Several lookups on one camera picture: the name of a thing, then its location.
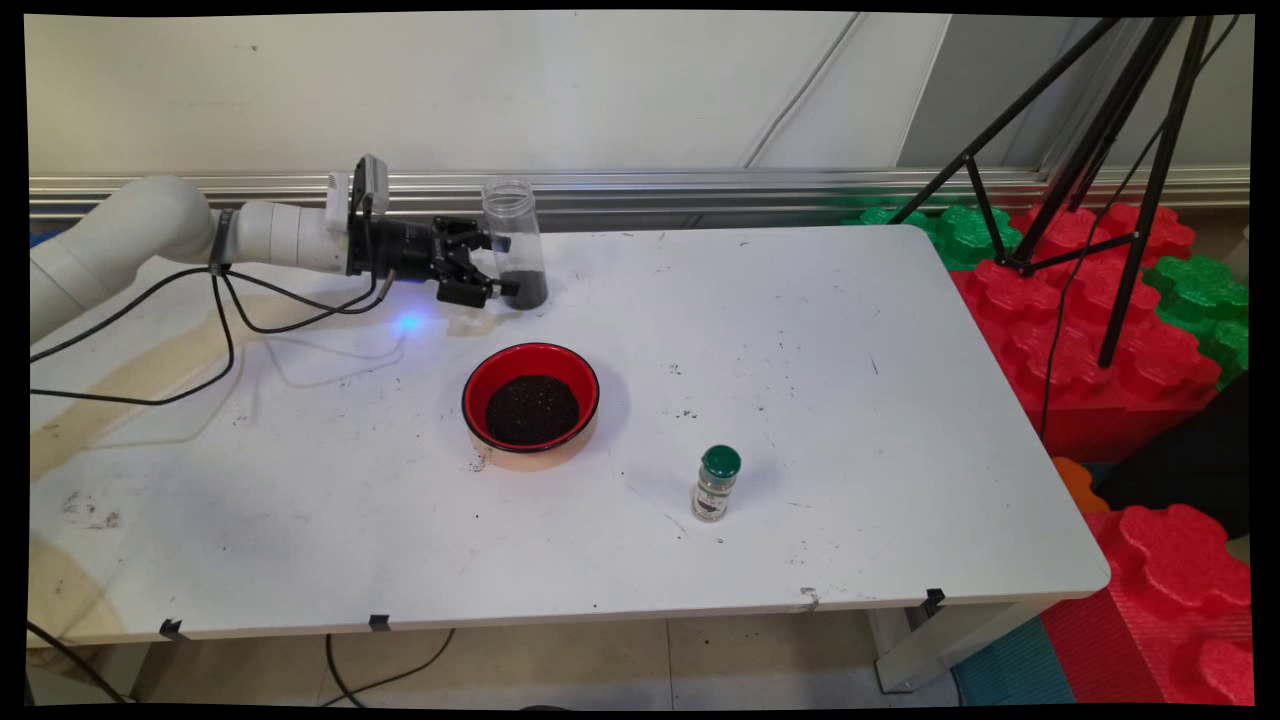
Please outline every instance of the soil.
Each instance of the soil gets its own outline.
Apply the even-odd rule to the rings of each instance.
[[[520,290],[516,291],[516,295],[503,296],[503,300],[512,309],[532,310],[547,302],[547,273],[539,270],[509,270],[498,277],[504,281],[520,283]]]
[[[484,419],[498,442],[541,445],[573,429],[580,415],[573,392],[562,380],[521,375],[493,393]]]

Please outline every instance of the blue mat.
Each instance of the blue mat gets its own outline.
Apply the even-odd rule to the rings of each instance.
[[[1039,618],[956,665],[955,673],[964,705],[1075,702]]]

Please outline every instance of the floor tile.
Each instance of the floor tile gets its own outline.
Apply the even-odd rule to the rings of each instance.
[[[152,643],[142,702],[314,705],[326,673],[323,637]]]
[[[425,662],[445,634],[335,635],[334,660],[355,688]],[[338,694],[325,674],[321,700]],[[644,620],[463,628],[434,665],[360,698],[370,707],[669,710],[666,625]]]
[[[956,705],[950,674],[910,694],[882,694],[864,612],[681,619],[669,626],[676,710]]]

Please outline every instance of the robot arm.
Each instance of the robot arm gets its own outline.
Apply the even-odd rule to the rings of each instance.
[[[357,204],[366,196],[387,209],[387,169],[366,156],[347,176],[330,177],[325,209],[247,202],[234,213],[221,258],[211,258],[219,210],[193,184],[175,177],[133,181],[76,227],[31,249],[31,342],[129,287],[142,263],[160,255],[204,265],[266,263],[321,273],[408,282],[439,282],[436,299],[483,307],[489,297],[515,295],[517,283],[490,279],[470,261],[479,249],[504,251],[474,220],[435,218],[430,225],[378,218],[370,224],[372,256],[351,242]]]

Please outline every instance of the black cable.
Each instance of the black cable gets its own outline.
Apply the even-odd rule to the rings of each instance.
[[[140,302],[142,302],[143,300],[146,300],[147,297],[150,297],[151,293],[154,293],[156,290],[160,290],[161,287],[164,287],[165,284],[173,282],[174,279],[178,279],[179,277],[189,275],[189,274],[193,274],[193,273],[207,273],[207,272],[209,272],[207,268],[193,268],[191,270],[183,270],[180,273],[174,273],[174,274],[169,275],[168,278],[165,278],[165,279],[160,281],[159,283],[151,286],[151,288],[147,290],[146,292],[143,292],[137,300],[134,300],[133,302],[129,302],[128,305],[125,305],[124,310],[120,310],[119,313],[111,315],[106,320],[99,323],[97,325],[93,325],[88,331],[86,331],[86,332],[76,336],[74,338],[72,338],[72,340],[61,343],[60,346],[56,346],[56,347],[54,347],[51,350],[47,350],[47,351],[45,351],[42,354],[38,354],[38,355],[33,356],[31,361],[35,363],[36,360],[40,360],[42,357],[47,357],[52,352],[58,352],[60,350],[70,347],[72,345],[76,345],[77,342],[79,342],[82,340],[92,336],[97,331],[100,331],[100,329],[105,328],[106,325],[114,323],[115,320],[120,319],[120,316],[123,316],[125,313],[128,313],[133,307],[137,307]],[[76,400],[97,400],[97,401],[101,401],[101,402],[124,402],[124,404],[128,404],[128,405],[147,405],[147,406],[152,406],[154,407],[154,406],[157,406],[157,405],[169,405],[170,402],[177,402],[177,401],[179,401],[179,400],[182,400],[184,397],[189,397],[189,396],[192,396],[192,395],[195,395],[195,393],[205,389],[206,387],[216,383],[218,380],[225,378],[227,373],[230,373],[232,372],[232,366],[236,365],[236,343],[232,341],[232,329],[227,324],[227,311],[223,309],[223,296],[218,291],[218,277],[216,275],[210,275],[209,279],[210,279],[211,284],[214,286],[214,302],[218,305],[218,320],[223,325],[223,337],[227,338],[227,366],[223,368],[223,372],[218,373],[212,378],[210,378],[210,379],[200,383],[198,386],[196,386],[196,387],[193,387],[191,389],[186,389],[183,392],[179,392],[178,395],[174,395],[174,396],[170,396],[170,397],[165,397],[164,400],[142,400],[142,398],[138,398],[138,397],[119,397],[119,396],[114,396],[114,395],[91,395],[91,393],[86,393],[86,392],[65,392],[65,391],[60,391],[60,389],[36,389],[36,388],[31,389],[31,395],[47,395],[47,396],[52,396],[52,397],[73,397]]]
[[[227,274],[224,274],[223,275],[223,283],[227,284],[227,291],[230,292],[230,295],[232,295],[232,302],[236,305],[236,311],[239,313],[241,320],[244,323],[244,325],[248,327],[248,329],[251,329],[251,331],[253,331],[253,332],[256,332],[259,334],[279,334],[279,333],[287,333],[287,332],[291,332],[291,331],[305,328],[305,327],[310,325],[311,323],[320,322],[320,320],[323,320],[323,319],[325,319],[325,318],[330,316],[330,315],[335,315],[335,314],[339,314],[339,313],[340,314],[346,314],[346,315],[358,315],[360,313],[367,313],[367,311],[372,310],[374,307],[378,307],[378,305],[383,301],[383,297],[385,297],[385,295],[387,295],[387,292],[385,292],[387,288],[385,287],[384,287],[383,295],[378,296],[378,299],[375,299],[369,305],[366,305],[364,307],[358,307],[356,310],[348,310],[348,307],[351,307],[352,305],[356,305],[357,302],[361,302],[362,300],[367,299],[370,295],[372,295],[378,290],[378,277],[376,277],[376,274],[374,272],[374,238],[372,238],[372,229],[370,227],[370,220],[369,220],[369,215],[370,215],[370,213],[372,213],[372,204],[374,204],[374,199],[370,197],[370,196],[365,196],[365,200],[364,200],[364,204],[362,204],[364,205],[364,213],[362,213],[364,222],[361,223],[361,229],[364,229],[364,234],[365,234],[365,252],[366,252],[366,255],[369,258],[370,268],[369,268],[369,290],[365,291],[364,295],[361,295],[360,297],[356,297],[353,300],[348,300],[347,302],[343,302],[342,305],[338,305],[335,307],[330,307],[328,305],[321,304],[321,302],[316,302],[314,300],[307,300],[307,299],[302,297],[301,295],[292,293],[292,292],[284,290],[283,287],[276,287],[276,286],[274,286],[274,284],[271,284],[269,282],[260,281],[257,278],[251,278],[251,277],[248,277],[246,274],[242,274],[242,273],[232,273],[232,272],[228,270],[227,274],[229,274],[232,277],[237,277],[237,278],[241,278],[241,279],[244,279],[244,281],[260,284],[260,286],[262,286],[262,287],[265,287],[268,290],[274,290],[275,292],[279,292],[280,295],[284,295],[285,297],[289,297],[292,300],[297,300],[298,302],[305,302],[307,305],[311,305],[312,307],[319,307],[319,309],[324,310],[324,313],[320,313],[319,315],[307,318],[306,320],[301,320],[298,323],[293,323],[292,325],[282,325],[282,327],[278,327],[278,328],[260,328],[260,327],[255,325],[252,320],[248,319],[248,314],[244,313],[244,307],[241,305],[239,297],[236,295],[236,288],[232,286],[232,282],[229,279],[227,279]],[[389,286],[389,283],[390,283],[390,278],[387,279],[385,284]]]
[[[174,273],[174,274],[164,278],[163,281],[160,281],[156,284],[154,284],[150,288],[147,288],[146,292],[143,292],[142,295],[140,295],[136,299],[133,299],[133,301],[131,301],[128,305],[125,305],[124,307],[122,307],[120,310],[118,310],[116,313],[114,313],[110,318],[102,320],[101,323],[93,325],[92,328],[82,332],[81,334],[78,334],[78,336],[76,336],[76,337],[73,337],[73,338],[70,338],[70,340],[68,340],[65,342],[60,342],[60,343],[50,347],[49,350],[44,350],[41,352],[37,352],[37,354],[32,355],[31,356],[31,361],[36,363],[36,361],[44,360],[45,357],[49,357],[50,355],[54,355],[54,354],[58,354],[58,352],[61,352],[63,350],[67,350],[68,347],[78,343],[79,341],[84,340],[84,338],[87,338],[90,336],[92,336],[97,331],[105,328],[106,325],[110,325],[111,323],[119,320],[124,315],[128,315],[129,310],[133,310],[138,305],[142,305],[143,300],[151,297],[152,295],[155,295],[155,292],[157,290],[160,290],[161,287],[172,283],[173,281],[175,281],[178,278],[184,278],[187,275],[193,275],[196,273],[207,273],[207,272],[209,270],[206,268],[191,268],[188,270],[179,270],[179,272],[177,272],[177,273]]]
[[[376,286],[378,279],[372,278],[372,277],[370,277],[370,279],[372,281],[370,284]],[[229,281],[227,278],[227,275],[223,275],[223,283],[227,284],[227,291],[230,292],[230,295],[232,295],[232,304],[236,305],[236,311],[239,313],[241,322],[243,322],[244,325],[248,327],[248,329],[251,329],[251,331],[253,331],[253,332],[256,332],[259,334],[287,333],[287,332],[291,332],[291,331],[296,331],[298,328],[305,328],[305,327],[310,325],[311,323],[317,323],[317,322],[320,322],[320,320],[323,320],[325,318],[329,318],[330,315],[337,315],[339,313],[346,313],[348,315],[358,315],[360,313],[367,313],[367,311],[372,310],[374,307],[378,307],[383,302],[381,297],[375,297],[372,302],[370,302],[369,305],[366,305],[364,307],[360,307],[360,309],[356,309],[356,310],[347,310],[347,307],[351,307],[356,302],[360,302],[361,300],[369,297],[372,293],[372,291],[375,290],[375,287],[370,287],[369,291],[365,292],[364,295],[361,295],[360,297],[357,297],[355,300],[351,300],[348,302],[343,302],[342,305],[339,305],[337,307],[326,310],[324,313],[320,313],[319,315],[315,315],[312,318],[307,318],[306,320],[301,320],[301,322],[293,323],[292,325],[282,325],[282,327],[278,327],[278,328],[260,328],[260,327],[255,325],[252,320],[248,319],[248,314],[244,313],[244,306],[241,305],[239,296],[236,295],[236,287],[232,284],[232,281]]]
[[[1231,29],[1235,27],[1235,23],[1239,19],[1240,19],[1239,13],[1231,17],[1231,22],[1229,22],[1226,24],[1226,28],[1222,29],[1222,35],[1217,36],[1217,40],[1213,42],[1213,46],[1208,49],[1208,53],[1206,53],[1203,60],[1201,60],[1199,68],[1196,69],[1197,76],[1199,76],[1199,73],[1204,69],[1204,65],[1208,64],[1210,58],[1212,58],[1213,54],[1217,53],[1217,49],[1221,47],[1222,41],[1226,40],[1226,36],[1231,33]],[[1116,199],[1120,197],[1120,193],[1124,192],[1124,188],[1125,186],[1129,184],[1129,181],[1133,179],[1134,173],[1138,172],[1138,167],[1142,165],[1142,161],[1147,158],[1147,152],[1151,151],[1151,147],[1156,143],[1156,138],[1160,137],[1160,133],[1164,132],[1165,123],[1167,122],[1169,122],[1169,115],[1165,115],[1165,118],[1160,120],[1160,126],[1156,128],[1156,132],[1153,132],[1151,135],[1151,138],[1147,140],[1147,145],[1142,149],[1142,152],[1138,154],[1138,159],[1134,160],[1133,167],[1129,168],[1129,172],[1125,174],[1124,179],[1120,181],[1120,186],[1116,187],[1116,191],[1111,193],[1111,199],[1107,200],[1107,204],[1102,206],[1102,210],[1100,210],[1098,215],[1093,219],[1093,225],[1089,227],[1089,234],[1088,237],[1084,238],[1084,247],[1080,251],[1080,256],[1075,259],[1075,265],[1071,268],[1071,274],[1069,274],[1066,277],[1066,282],[1062,283],[1062,295],[1057,301],[1057,325],[1053,328],[1053,341],[1048,346],[1048,361],[1046,363],[1044,366],[1044,404],[1041,407],[1041,428],[1039,428],[1041,442],[1044,441],[1044,430],[1048,428],[1048,393],[1050,389],[1052,388],[1052,379],[1053,379],[1053,354],[1055,351],[1057,351],[1057,341],[1062,334],[1062,315],[1064,311],[1066,310],[1066,291],[1070,290],[1071,282],[1075,281],[1076,273],[1079,273],[1080,266],[1084,265],[1084,259],[1088,256],[1089,246],[1093,245],[1093,233],[1098,229],[1098,223],[1107,214],[1107,211],[1111,210],[1111,206],[1115,204]]]
[[[86,662],[83,657],[81,657],[78,655],[76,655],[74,652],[72,652],[70,648],[68,648],[65,644],[63,644],[58,638],[55,638],[54,635],[50,635],[44,629],[41,629],[40,625],[32,623],[31,620],[27,620],[27,629],[31,630],[32,633],[35,633],[36,637],[38,637],[40,639],[42,639],[46,643],[49,643],[50,647],[52,647],[58,652],[60,652],[64,656],[67,656],[68,660],[70,660],[72,662],[74,662],[76,666],[79,667],[81,670],[83,670],[84,674],[88,675],[88,679],[93,680],[93,684],[97,685],[99,688],[102,688],[102,692],[105,692],[106,694],[109,694],[113,701],[115,701],[115,702],[127,702],[120,693],[115,692],[115,688],[113,688],[110,684],[108,684],[108,682],[104,680],[102,676],[97,674],[97,670],[93,670],[92,665],[90,665],[88,662]],[[28,687],[27,687],[27,693],[28,694],[31,693],[31,687],[29,685],[31,685],[31,683],[28,680]]]
[[[371,208],[372,208],[372,200],[369,199],[369,197],[366,197],[365,202],[364,202],[364,215],[362,215],[364,217],[364,223],[362,223],[362,228],[364,228],[364,234],[365,234],[365,250],[367,251],[370,260],[374,256],[374,254],[372,254],[372,233],[371,233],[371,229],[370,229],[370,220],[369,220],[369,215],[370,215]],[[61,352],[63,350],[67,350],[68,347],[72,347],[72,346],[79,343],[81,341],[92,337],[95,333],[102,331],[104,328],[106,328],[111,323],[114,323],[114,322],[119,320],[120,318],[123,318],[124,315],[127,315],[129,311],[132,311],[134,307],[137,307],[138,305],[141,305],[143,301],[146,301],[148,297],[151,297],[152,295],[155,295],[156,291],[159,291],[160,288],[165,287],[166,284],[169,284],[169,283],[172,283],[172,282],[174,282],[174,281],[177,281],[179,278],[184,278],[187,275],[193,275],[193,274],[198,274],[198,273],[209,273],[209,272],[210,272],[209,268],[189,268],[189,269],[186,269],[186,270],[179,270],[177,273],[173,273],[169,277],[163,278],[160,282],[155,283],[154,286],[151,286],[150,288],[147,288],[145,292],[142,292],[142,295],[140,295],[138,297],[136,297],[132,301],[129,301],[128,305],[125,305],[120,310],[113,313],[109,318],[106,318],[105,320],[97,323],[92,328],[90,328],[90,329],[87,329],[87,331],[77,334],[76,337],[73,337],[73,338],[70,338],[68,341],[64,341],[64,342],[61,342],[59,345],[55,345],[54,347],[50,347],[49,350],[44,350],[41,352],[37,352],[36,355],[32,355],[31,356],[31,363],[37,363],[40,360],[44,360],[45,357],[49,357],[50,355],[55,355],[58,352]],[[206,382],[204,382],[204,383],[201,383],[201,384],[198,384],[198,386],[196,386],[196,387],[193,387],[191,389],[179,392],[178,395],[174,395],[172,397],[165,397],[163,400],[142,400],[142,398],[137,398],[137,397],[120,397],[120,396],[115,396],[115,395],[93,395],[93,393],[84,393],[84,392],[65,392],[65,391],[58,391],[58,389],[38,389],[38,388],[31,388],[31,395],[44,395],[44,396],[51,396],[51,397],[70,397],[70,398],[74,398],[74,400],[95,400],[95,401],[100,401],[100,402],[123,402],[123,404],[127,404],[127,405],[146,405],[146,406],[152,406],[154,407],[154,406],[160,406],[160,405],[169,405],[170,402],[177,402],[177,401],[179,401],[179,400],[182,400],[184,397],[189,397],[189,396],[192,396],[192,395],[195,395],[195,393],[197,393],[197,392],[200,392],[200,391],[202,391],[202,389],[212,386],[218,380],[223,379],[224,377],[227,377],[228,373],[230,373],[232,368],[236,365],[236,343],[234,343],[234,341],[232,341],[232,331],[230,331],[230,327],[227,324],[227,311],[223,307],[221,291],[219,291],[219,288],[218,288],[218,278],[219,278],[219,275],[221,275],[223,283],[227,284],[227,290],[228,290],[228,292],[230,292],[232,302],[236,305],[236,310],[239,313],[241,320],[243,320],[244,325],[248,327],[251,331],[261,333],[261,334],[275,334],[275,333],[284,333],[284,332],[294,331],[294,329],[302,328],[302,327],[310,325],[311,323],[323,320],[323,319],[325,319],[325,318],[330,316],[330,315],[335,315],[335,314],[355,315],[355,314],[360,314],[360,313],[367,313],[367,311],[372,310],[374,307],[376,307],[379,304],[381,304],[381,301],[387,297],[387,291],[390,288],[390,283],[392,283],[392,281],[394,278],[394,275],[388,275],[387,281],[383,283],[383,292],[372,302],[370,302],[369,305],[366,305],[364,307],[358,307],[358,309],[355,309],[355,310],[348,310],[348,307],[351,307],[352,305],[355,305],[355,304],[357,304],[357,302],[367,299],[370,295],[374,293],[375,290],[378,290],[378,278],[374,275],[372,268],[370,268],[370,272],[369,272],[369,291],[366,291],[360,297],[356,297],[355,300],[351,300],[348,302],[338,305],[337,307],[330,307],[328,305],[316,302],[314,300],[307,300],[307,299],[305,299],[305,297],[302,297],[300,295],[292,293],[292,292],[289,292],[289,291],[287,291],[287,290],[284,290],[282,287],[276,287],[276,286],[274,286],[274,284],[271,284],[269,282],[260,281],[257,278],[252,278],[252,277],[246,275],[243,273],[236,273],[236,272],[230,270],[230,266],[228,265],[228,266],[223,268],[220,272],[210,275],[210,279],[211,279],[211,283],[212,283],[212,287],[214,287],[214,302],[218,305],[218,319],[219,319],[219,322],[223,325],[223,336],[227,338],[227,366],[223,368],[223,370],[220,373],[218,373],[218,375],[210,378],[209,380],[206,380]],[[260,284],[260,286],[262,286],[262,287],[265,287],[268,290],[273,290],[273,291],[279,292],[279,293],[282,293],[282,295],[284,295],[287,297],[291,297],[291,299],[297,300],[300,302],[305,302],[305,304],[311,305],[314,307],[320,307],[320,309],[323,309],[325,311],[321,313],[321,314],[319,314],[319,315],[316,315],[316,316],[314,316],[314,318],[310,318],[307,320],[302,320],[300,323],[294,323],[292,325],[285,325],[285,327],[280,327],[280,328],[260,328],[260,327],[255,325],[248,319],[248,314],[244,311],[244,307],[241,305],[239,297],[236,295],[236,288],[232,286],[232,283],[227,278],[227,275],[238,277],[238,278],[242,278],[244,281]]]
[[[457,628],[449,628],[449,634],[445,635],[444,643],[440,646],[440,650],[435,651],[435,655],[433,655],[430,657],[430,660],[428,660],[426,662],[419,665],[417,667],[413,667],[412,670],[406,670],[404,673],[401,673],[398,675],[392,675],[390,678],[385,678],[383,680],[378,680],[376,683],[369,683],[367,685],[358,687],[358,688],[356,688],[353,691],[348,691],[346,688],[346,685],[343,684],[342,679],[338,675],[338,666],[333,661],[333,635],[325,635],[324,637],[324,650],[325,650],[325,655],[328,656],[328,660],[329,660],[329,671],[333,673],[333,679],[338,683],[338,687],[342,688],[343,692],[342,692],[340,696],[330,700],[329,702],[321,705],[320,707],[329,707],[330,705],[340,701],[342,698],[351,700],[351,702],[356,703],[357,707],[365,707],[364,705],[360,703],[358,700],[356,700],[356,693],[362,693],[365,691],[371,691],[374,688],[385,685],[387,683],[394,683],[396,680],[401,680],[403,678],[408,678],[413,673],[421,673],[422,670],[426,670],[428,667],[431,666],[433,662],[436,661],[436,659],[439,659],[442,655],[444,655],[444,651],[445,651],[445,648],[449,647],[449,642],[453,641],[453,633],[456,633],[456,632],[457,632]]]
[[[288,297],[289,300],[296,300],[298,302],[302,302],[303,305],[310,305],[310,306],[312,306],[312,307],[315,307],[317,310],[333,310],[334,313],[338,313],[338,314],[342,314],[342,315],[358,315],[361,313],[367,313],[369,311],[367,307],[360,307],[357,310],[346,310],[343,305],[339,305],[337,307],[330,307],[329,305],[325,305],[324,302],[316,302],[315,300],[311,300],[310,297],[302,297],[301,295],[297,295],[294,292],[289,292],[289,291],[284,290],[280,286],[271,284],[271,283],[269,283],[269,282],[266,282],[264,279],[255,278],[253,275],[246,275],[244,273],[237,273],[236,270],[227,270],[223,274],[227,275],[227,277],[230,277],[230,278],[237,278],[237,279],[242,279],[242,281],[246,281],[246,282],[251,282],[251,283],[253,283],[256,286],[260,286],[260,287],[265,287],[266,290],[278,292],[278,293]]]
[[[338,665],[333,661],[333,634],[326,634],[324,637],[324,657],[329,662],[329,674],[333,675],[333,682],[338,683],[338,689],[342,691],[342,697],[351,701],[356,707],[369,707],[365,703],[356,700],[352,694],[351,688],[343,682],[342,674],[338,673]]]
[[[956,675],[955,666],[951,667],[951,682],[956,685],[956,706],[964,707],[964,691],[960,689],[960,676]]]

